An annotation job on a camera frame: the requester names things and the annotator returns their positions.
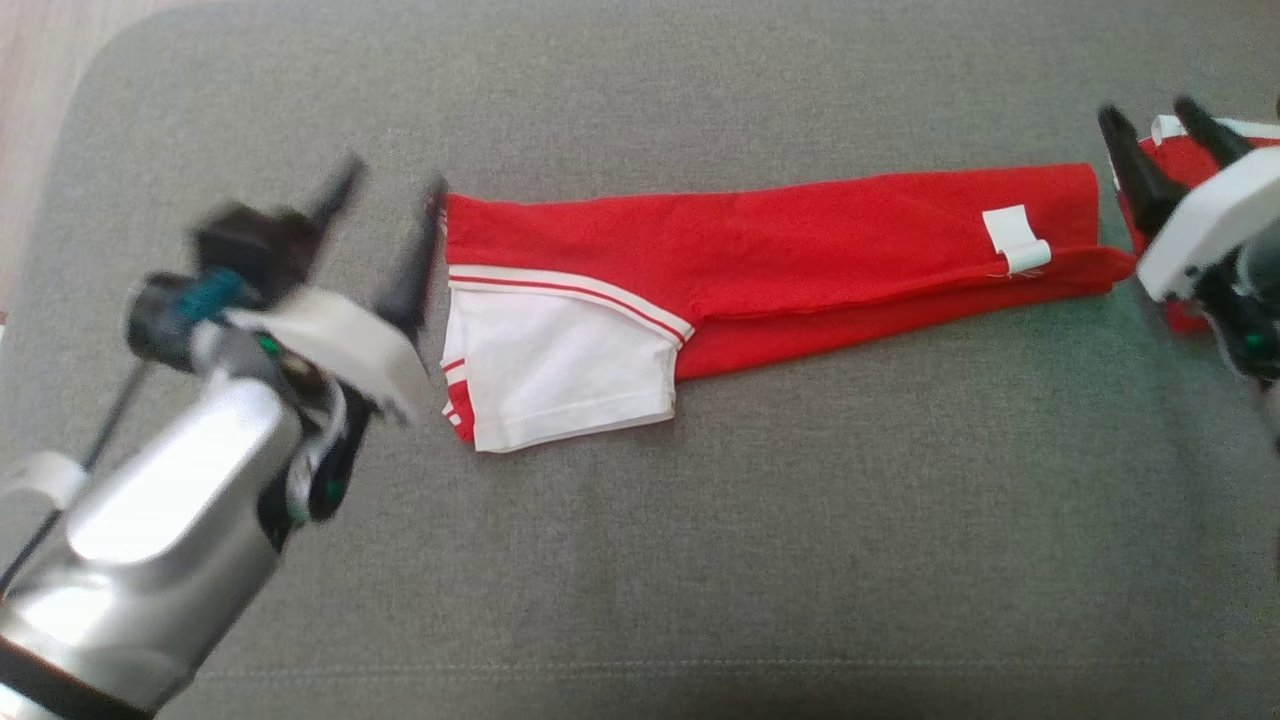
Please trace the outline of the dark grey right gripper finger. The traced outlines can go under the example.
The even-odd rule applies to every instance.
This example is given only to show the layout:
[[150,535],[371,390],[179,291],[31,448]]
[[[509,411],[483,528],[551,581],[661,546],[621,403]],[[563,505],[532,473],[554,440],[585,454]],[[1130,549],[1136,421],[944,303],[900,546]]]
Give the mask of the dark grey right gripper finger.
[[1135,228],[1153,241],[1187,196],[1187,187],[1171,179],[1148,156],[1137,129],[1115,105],[1103,105],[1097,123],[1107,149],[1119,193]]
[[1230,167],[1252,151],[1248,138],[1216,120],[1193,97],[1179,96],[1172,109],[1187,135],[1213,159],[1217,167]]

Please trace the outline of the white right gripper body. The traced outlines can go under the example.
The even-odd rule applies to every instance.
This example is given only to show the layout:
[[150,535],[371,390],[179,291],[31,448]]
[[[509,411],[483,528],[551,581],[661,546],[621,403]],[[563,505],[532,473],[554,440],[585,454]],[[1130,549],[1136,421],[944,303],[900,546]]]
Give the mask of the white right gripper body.
[[1155,301],[1190,299],[1204,270],[1280,233],[1280,149],[1256,149],[1192,190],[1142,255],[1137,277]]

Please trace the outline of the red and white shirt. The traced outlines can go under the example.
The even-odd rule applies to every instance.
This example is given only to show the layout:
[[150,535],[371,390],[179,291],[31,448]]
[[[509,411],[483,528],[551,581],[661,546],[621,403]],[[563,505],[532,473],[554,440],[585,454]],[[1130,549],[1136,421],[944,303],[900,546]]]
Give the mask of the red and white shirt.
[[1107,293],[1085,164],[445,213],[444,418],[508,454],[669,420],[676,386]]

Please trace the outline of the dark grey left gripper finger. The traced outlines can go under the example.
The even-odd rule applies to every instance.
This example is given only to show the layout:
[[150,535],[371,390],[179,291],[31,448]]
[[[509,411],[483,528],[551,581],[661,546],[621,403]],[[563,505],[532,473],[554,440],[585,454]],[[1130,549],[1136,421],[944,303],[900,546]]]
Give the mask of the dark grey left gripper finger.
[[365,160],[348,154],[325,179],[308,205],[308,219],[317,234],[325,236],[358,192],[367,172]]
[[375,297],[375,313],[404,337],[419,337],[426,316],[428,291],[436,245],[444,234],[449,184],[433,177],[422,201],[416,236],[410,241],[396,273]]

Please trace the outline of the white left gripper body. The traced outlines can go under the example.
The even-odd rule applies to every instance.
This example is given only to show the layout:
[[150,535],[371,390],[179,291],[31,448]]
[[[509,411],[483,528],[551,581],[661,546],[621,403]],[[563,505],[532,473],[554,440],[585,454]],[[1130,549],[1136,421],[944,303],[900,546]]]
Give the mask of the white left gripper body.
[[232,309],[225,318],[271,336],[397,421],[417,424],[430,411],[431,384],[416,345],[343,295],[298,286],[270,309]]

